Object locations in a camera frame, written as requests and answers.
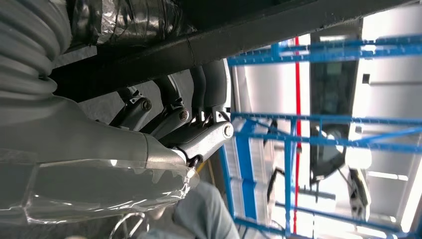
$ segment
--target cable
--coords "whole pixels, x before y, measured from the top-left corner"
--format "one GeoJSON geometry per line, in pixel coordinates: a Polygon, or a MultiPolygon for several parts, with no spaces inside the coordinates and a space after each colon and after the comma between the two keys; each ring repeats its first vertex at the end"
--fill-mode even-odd
{"type": "Polygon", "coordinates": [[[242,239],[245,239],[246,233],[248,232],[249,228],[245,229],[245,233],[243,233],[242,239]]]}
{"type": "Polygon", "coordinates": [[[353,189],[353,186],[350,184],[350,182],[347,180],[347,178],[344,176],[344,174],[341,172],[339,168],[337,168],[340,175],[343,177],[343,179],[346,181],[347,185],[350,187],[350,189],[353,189]]]}
{"type": "Polygon", "coordinates": [[[211,182],[215,186],[214,171],[212,169],[211,163],[208,163],[208,169],[210,170],[211,182]]]}
{"type": "Polygon", "coordinates": [[[263,231],[259,230],[259,233],[265,238],[270,239],[263,231]]]}
{"type": "Polygon", "coordinates": [[[200,165],[199,165],[199,167],[197,168],[197,173],[199,173],[199,172],[201,172],[201,170],[203,170],[203,168],[205,167],[205,165],[208,163],[208,160],[207,161],[205,161],[205,162],[203,162],[203,163],[201,163],[200,165]]]}
{"type": "Polygon", "coordinates": [[[113,228],[113,230],[111,231],[111,233],[110,233],[110,236],[108,236],[108,239],[112,239],[113,238],[113,236],[114,236],[114,234],[117,232],[117,229],[120,227],[120,225],[122,224],[122,223],[125,223],[126,222],[126,220],[128,219],[128,218],[130,218],[130,217],[133,217],[133,216],[141,216],[141,218],[139,219],[139,221],[136,223],[136,225],[132,228],[132,230],[130,230],[130,233],[129,233],[129,235],[128,234],[126,234],[125,235],[125,239],[126,238],[131,238],[132,236],[133,236],[133,234],[136,232],[136,230],[138,229],[138,227],[142,224],[142,222],[144,221],[144,219],[145,219],[145,214],[144,213],[128,213],[128,214],[126,214],[124,217],[122,217],[117,223],[116,223],[116,225],[114,226],[114,228],[113,228]]]}
{"type": "Polygon", "coordinates": [[[284,227],[280,223],[276,222],[275,220],[272,219],[271,222],[275,223],[279,228],[284,229],[284,227]]]}
{"type": "Polygon", "coordinates": [[[49,97],[57,85],[46,76],[71,40],[66,2],[1,1],[0,31],[4,32],[0,34],[0,95],[15,99],[49,97]]]}
{"type": "Polygon", "coordinates": [[[271,175],[270,182],[268,183],[267,189],[267,202],[270,201],[270,195],[274,188],[274,182],[276,181],[277,174],[280,173],[281,175],[285,176],[285,172],[283,169],[275,168],[273,174],[271,175]]]}

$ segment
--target person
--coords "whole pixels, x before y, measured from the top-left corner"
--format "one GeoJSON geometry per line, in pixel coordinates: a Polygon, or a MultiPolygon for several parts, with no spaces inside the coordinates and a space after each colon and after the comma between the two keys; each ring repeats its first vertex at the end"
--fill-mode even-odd
{"type": "Polygon", "coordinates": [[[218,189],[200,182],[173,212],[176,227],[151,229],[137,239],[238,239],[239,233],[218,189]]]}

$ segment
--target blue metal bar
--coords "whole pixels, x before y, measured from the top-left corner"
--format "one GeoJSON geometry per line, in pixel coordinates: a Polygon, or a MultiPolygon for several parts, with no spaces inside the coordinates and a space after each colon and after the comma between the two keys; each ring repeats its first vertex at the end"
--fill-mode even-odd
{"type": "MultiPolygon", "coordinates": [[[[247,120],[241,129],[243,133],[251,133],[255,130],[255,124],[247,120]]],[[[239,160],[240,175],[243,179],[253,181],[253,167],[250,154],[250,146],[248,138],[235,138],[237,146],[237,155],[239,160]]],[[[255,205],[255,185],[247,182],[242,182],[243,205],[245,216],[256,219],[256,205],[255,205]]]]}
{"type": "Polygon", "coordinates": [[[311,45],[287,46],[280,49],[280,52],[309,51],[317,49],[333,49],[345,47],[360,47],[366,45],[386,46],[394,45],[401,47],[402,45],[421,44],[422,35],[385,37],[376,40],[346,40],[346,41],[326,41],[312,43],[311,45]]]}
{"type": "Polygon", "coordinates": [[[370,137],[365,137],[359,140],[355,140],[355,142],[372,142],[375,141],[377,139],[386,139],[386,138],[394,138],[394,137],[400,137],[400,136],[406,136],[412,133],[420,133],[422,132],[422,127],[418,127],[418,128],[407,128],[404,130],[400,130],[400,131],[396,131],[396,132],[389,132],[389,133],[383,133],[380,135],[375,135],[375,136],[370,136],[370,137]]]}
{"type": "Polygon", "coordinates": [[[257,121],[257,120],[254,120],[254,119],[247,119],[247,120],[252,121],[252,122],[254,122],[255,124],[258,124],[258,125],[260,125],[260,126],[267,127],[267,128],[269,128],[270,130],[275,131],[275,132],[277,132],[277,133],[279,133],[279,134],[281,134],[281,135],[287,135],[287,133],[286,133],[286,132],[283,132],[283,131],[281,131],[281,130],[279,130],[279,129],[275,128],[275,127],[272,127],[272,126],[266,125],[266,124],[264,124],[264,123],[261,123],[261,122],[259,122],[259,121],[257,121]]]}
{"type": "Polygon", "coordinates": [[[290,209],[292,206],[292,144],[291,141],[285,141],[284,143],[284,169],[285,169],[285,180],[284,180],[284,196],[286,203],[286,236],[290,236],[290,209]]]}
{"type": "Polygon", "coordinates": [[[229,66],[255,65],[255,64],[273,64],[273,63],[292,63],[292,62],[332,62],[332,61],[352,61],[359,58],[378,58],[392,56],[411,56],[421,55],[422,45],[402,46],[392,49],[350,50],[333,51],[323,53],[310,53],[302,55],[289,56],[261,56],[261,57],[236,57],[228,58],[229,66]]]}
{"type": "Polygon", "coordinates": [[[278,56],[280,51],[280,46],[278,42],[276,44],[271,45],[271,55],[272,56],[278,56]]]}
{"type": "Polygon", "coordinates": [[[319,119],[318,137],[322,137],[322,119],[319,119]]]}
{"type": "Polygon", "coordinates": [[[256,222],[251,222],[245,219],[240,219],[240,218],[235,218],[234,219],[234,223],[239,224],[239,225],[243,225],[245,227],[249,227],[249,228],[255,228],[259,231],[263,231],[263,232],[269,232],[269,233],[274,233],[274,234],[278,234],[278,235],[282,235],[284,236],[285,231],[283,229],[278,229],[278,228],[273,228],[273,227],[269,227],[266,225],[261,225],[258,224],[256,222]]]}
{"type": "Polygon", "coordinates": [[[370,148],[376,150],[384,150],[390,152],[403,152],[403,153],[422,153],[422,146],[401,144],[401,143],[373,143],[373,142],[357,142],[348,139],[327,139],[321,137],[300,137],[290,135],[274,135],[274,134],[253,134],[235,132],[235,136],[247,138],[262,138],[262,139],[275,139],[280,141],[294,141],[305,142],[313,145],[342,145],[347,147],[357,148],[370,148]]]}
{"type": "Polygon", "coordinates": [[[335,115],[282,115],[282,114],[267,114],[267,113],[239,113],[232,112],[231,118],[266,118],[266,119],[278,119],[278,120],[309,120],[309,121],[320,121],[323,120],[325,123],[380,123],[380,124],[394,124],[394,125],[420,125],[422,126],[422,119],[399,119],[399,118],[360,118],[350,116],[335,116],[335,115]]]}
{"type": "Polygon", "coordinates": [[[261,184],[261,185],[265,185],[265,186],[267,185],[263,182],[257,182],[257,181],[254,181],[254,180],[244,179],[244,178],[230,177],[230,181],[232,181],[232,180],[237,181],[237,182],[241,182],[241,183],[247,183],[247,184],[249,184],[253,187],[255,187],[257,184],[261,184]]]}
{"type": "Polygon", "coordinates": [[[259,49],[259,50],[253,50],[253,51],[247,51],[244,53],[240,53],[239,55],[236,55],[235,57],[244,57],[244,56],[270,56],[271,55],[271,49],[259,49]]]}
{"type": "MultiPolygon", "coordinates": [[[[276,207],[286,208],[286,211],[287,211],[287,207],[285,207],[285,205],[282,204],[282,203],[276,202],[276,207]]],[[[366,221],[362,221],[362,220],[356,220],[356,219],[345,217],[345,216],[342,216],[342,215],[325,213],[325,212],[315,211],[315,210],[312,210],[312,209],[307,209],[307,208],[302,208],[302,207],[293,207],[292,209],[296,209],[296,210],[298,210],[300,212],[304,212],[304,213],[315,214],[315,215],[318,215],[318,216],[321,216],[321,217],[340,220],[340,221],[343,221],[343,222],[354,223],[358,226],[369,226],[369,227],[372,227],[372,228],[377,228],[377,229],[381,229],[383,231],[389,231],[389,232],[394,232],[394,233],[401,232],[401,230],[399,228],[390,227],[390,226],[372,223],[372,222],[366,222],[366,221]]]]}
{"type": "MultiPolygon", "coordinates": [[[[290,121],[290,136],[297,136],[298,135],[297,127],[298,127],[298,121],[296,119],[290,121]]],[[[293,170],[295,168],[295,162],[296,162],[296,160],[298,160],[296,158],[296,149],[298,147],[298,143],[294,142],[294,141],[290,141],[290,140],[284,142],[284,144],[286,144],[286,143],[290,144],[290,151],[291,151],[290,195],[291,195],[292,201],[290,202],[290,205],[297,206],[296,203],[293,203],[293,202],[296,202],[296,181],[295,181],[296,177],[293,177],[293,170]]],[[[293,217],[293,231],[294,232],[295,232],[295,228],[296,228],[295,223],[296,223],[296,217],[293,217]]]]}
{"type": "Polygon", "coordinates": [[[231,217],[234,218],[233,195],[231,194],[230,175],[228,172],[227,158],[225,156],[224,145],[218,150],[218,152],[220,154],[221,168],[224,176],[224,185],[226,188],[225,191],[227,195],[227,207],[231,217]]]}

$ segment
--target wire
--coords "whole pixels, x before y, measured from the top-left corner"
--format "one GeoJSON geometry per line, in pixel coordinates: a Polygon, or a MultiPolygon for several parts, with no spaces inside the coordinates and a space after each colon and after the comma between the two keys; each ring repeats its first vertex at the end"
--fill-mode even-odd
{"type": "Polygon", "coordinates": [[[141,216],[141,219],[138,221],[138,223],[135,225],[135,227],[130,231],[129,233],[129,237],[131,237],[131,235],[133,235],[136,231],[136,229],[138,229],[139,225],[141,225],[141,223],[143,222],[143,220],[145,219],[145,214],[144,213],[128,213],[126,214],[124,217],[122,217],[114,226],[113,230],[110,233],[110,236],[108,236],[108,239],[112,239],[114,234],[117,232],[117,229],[120,227],[120,225],[122,223],[125,223],[125,221],[133,216],[141,216]]]}
{"type": "Polygon", "coordinates": [[[132,230],[129,233],[129,238],[132,238],[133,234],[135,234],[136,230],[138,230],[138,227],[143,223],[145,217],[141,217],[138,222],[135,224],[135,226],[132,228],[132,230]]]}
{"type": "Polygon", "coordinates": [[[259,232],[265,239],[270,239],[263,231],[259,230],[259,232]]]}
{"type": "Polygon", "coordinates": [[[211,182],[215,186],[214,171],[212,169],[211,163],[208,163],[208,169],[210,170],[211,182]]]}
{"type": "Polygon", "coordinates": [[[199,165],[199,167],[197,168],[197,173],[199,173],[199,172],[201,172],[201,170],[203,170],[203,168],[205,167],[205,165],[208,163],[208,160],[207,161],[205,161],[205,162],[203,162],[203,163],[201,163],[200,165],[199,165]]]}
{"type": "Polygon", "coordinates": [[[268,183],[268,189],[267,189],[267,202],[270,201],[270,195],[271,192],[273,191],[273,187],[274,187],[274,182],[276,181],[276,176],[277,174],[281,174],[283,176],[285,176],[285,172],[283,169],[281,168],[275,168],[273,174],[271,175],[271,179],[270,182],[268,183]]]}
{"type": "Polygon", "coordinates": [[[350,184],[349,180],[347,180],[347,178],[344,176],[344,174],[340,171],[340,169],[337,168],[337,170],[340,173],[340,175],[343,177],[343,179],[346,181],[346,183],[350,187],[350,189],[353,189],[353,186],[350,184]]]}
{"type": "Polygon", "coordinates": [[[246,233],[248,232],[249,228],[245,229],[245,233],[243,233],[242,239],[245,239],[246,233]]]}
{"type": "Polygon", "coordinates": [[[284,227],[280,223],[278,223],[276,220],[271,220],[271,222],[275,223],[277,226],[284,229],[284,227]]]}

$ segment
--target black chassis beam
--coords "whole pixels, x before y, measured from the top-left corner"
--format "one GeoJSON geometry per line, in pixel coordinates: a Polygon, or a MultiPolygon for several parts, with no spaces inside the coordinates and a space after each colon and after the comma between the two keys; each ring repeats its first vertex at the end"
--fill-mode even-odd
{"type": "Polygon", "coordinates": [[[133,47],[117,57],[97,55],[62,66],[51,78],[58,84],[56,95],[82,102],[413,2],[417,0],[293,0],[147,49],[133,47]]]}

